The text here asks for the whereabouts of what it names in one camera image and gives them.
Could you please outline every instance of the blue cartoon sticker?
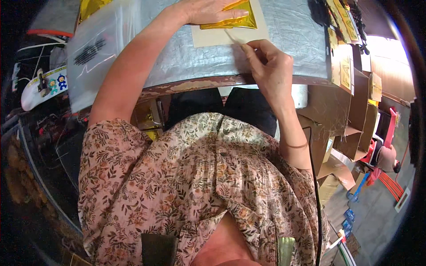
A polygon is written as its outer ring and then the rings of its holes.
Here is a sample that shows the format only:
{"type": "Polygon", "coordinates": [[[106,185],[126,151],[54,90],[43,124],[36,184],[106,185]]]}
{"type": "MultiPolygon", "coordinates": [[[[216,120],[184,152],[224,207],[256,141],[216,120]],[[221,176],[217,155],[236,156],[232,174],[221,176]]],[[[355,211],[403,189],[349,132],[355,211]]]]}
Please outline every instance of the blue cartoon sticker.
{"type": "Polygon", "coordinates": [[[65,76],[64,75],[62,75],[61,73],[59,73],[59,77],[58,77],[57,81],[59,82],[59,88],[60,88],[60,90],[63,90],[64,88],[66,88],[66,81],[65,81],[65,76]]]}
{"type": "Polygon", "coordinates": [[[50,94],[53,95],[53,92],[58,92],[58,89],[56,88],[56,80],[51,79],[49,80],[49,88],[50,88],[50,94]]]}

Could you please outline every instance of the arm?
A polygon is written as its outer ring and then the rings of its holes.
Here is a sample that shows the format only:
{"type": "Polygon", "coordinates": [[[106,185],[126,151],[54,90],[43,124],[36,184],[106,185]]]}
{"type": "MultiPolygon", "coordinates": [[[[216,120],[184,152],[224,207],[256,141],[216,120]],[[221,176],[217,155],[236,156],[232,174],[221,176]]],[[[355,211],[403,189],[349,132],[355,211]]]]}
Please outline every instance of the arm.
{"type": "Polygon", "coordinates": [[[291,166],[312,173],[308,142],[291,97],[293,58],[267,40],[251,41],[242,49],[260,91],[278,119],[281,156],[291,166]]]}
{"type": "Polygon", "coordinates": [[[89,126],[101,120],[130,120],[158,55],[173,34],[187,23],[216,23],[247,16],[245,10],[222,11],[238,0],[182,0],[165,8],[120,53],[99,89],[89,126]]]}

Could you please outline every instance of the plastic bag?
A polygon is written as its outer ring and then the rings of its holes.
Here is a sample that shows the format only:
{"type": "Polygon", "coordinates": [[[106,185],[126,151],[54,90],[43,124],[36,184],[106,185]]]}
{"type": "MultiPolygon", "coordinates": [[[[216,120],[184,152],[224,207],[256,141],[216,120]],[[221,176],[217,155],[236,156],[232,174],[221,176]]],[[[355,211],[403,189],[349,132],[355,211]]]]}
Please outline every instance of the plastic bag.
{"type": "Polygon", "coordinates": [[[145,27],[140,0],[114,0],[78,25],[66,46],[69,101],[78,112],[93,104],[112,63],[145,27]]]}

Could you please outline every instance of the gold foil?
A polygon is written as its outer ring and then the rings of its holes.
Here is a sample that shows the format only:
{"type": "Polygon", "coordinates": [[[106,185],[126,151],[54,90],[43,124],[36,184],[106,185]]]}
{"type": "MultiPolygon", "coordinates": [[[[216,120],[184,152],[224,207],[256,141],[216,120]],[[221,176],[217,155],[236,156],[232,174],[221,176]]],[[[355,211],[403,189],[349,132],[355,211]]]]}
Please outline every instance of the gold foil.
{"type": "Polygon", "coordinates": [[[257,29],[256,21],[254,19],[254,13],[249,0],[241,0],[239,2],[236,2],[235,4],[225,7],[223,11],[229,9],[247,10],[248,16],[231,20],[224,20],[218,23],[203,24],[200,25],[200,29],[232,29],[233,27],[257,29]]]}
{"type": "Polygon", "coordinates": [[[79,23],[110,2],[112,0],[81,0],[79,23]]]}

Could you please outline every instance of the concrete floor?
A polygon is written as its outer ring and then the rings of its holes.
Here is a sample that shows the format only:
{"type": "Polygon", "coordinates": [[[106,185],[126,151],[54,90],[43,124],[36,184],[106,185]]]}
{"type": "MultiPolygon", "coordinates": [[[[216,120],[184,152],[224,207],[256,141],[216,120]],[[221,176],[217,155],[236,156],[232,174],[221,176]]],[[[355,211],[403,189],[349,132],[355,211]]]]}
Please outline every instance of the concrete floor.
{"type": "MultiPolygon", "coordinates": [[[[49,0],[34,20],[31,28],[54,29],[72,33],[79,5],[79,0],[49,0]]],[[[401,121],[399,127],[395,129],[393,145],[397,150],[397,159],[402,161],[408,143],[410,109],[386,98],[382,98],[382,105],[394,105],[401,113],[401,121]]],[[[398,183],[403,189],[412,188],[414,172],[415,169],[410,165],[408,152],[398,175],[398,183]]],[[[388,175],[395,179],[396,174],[388,173],[388,175]]],[[[333,224],[343,221],[343,213],[340,211],[347,208],[348,201],[345,192],[343,187],[338,189],[326,205],[327,213],[334,212],[334,215],[329,215],[333,224]]],[[[361,246],[359,254],[355,256],[357,265],[374,265],[383,256],[383,252],[395,235],[407,208],[404,206],[401,212],[397,213],[394,209],[395,204],[395,199],[379,180],[359,195],[358,203],[349,203],[356,215],[353,234],[361,246]]]]}

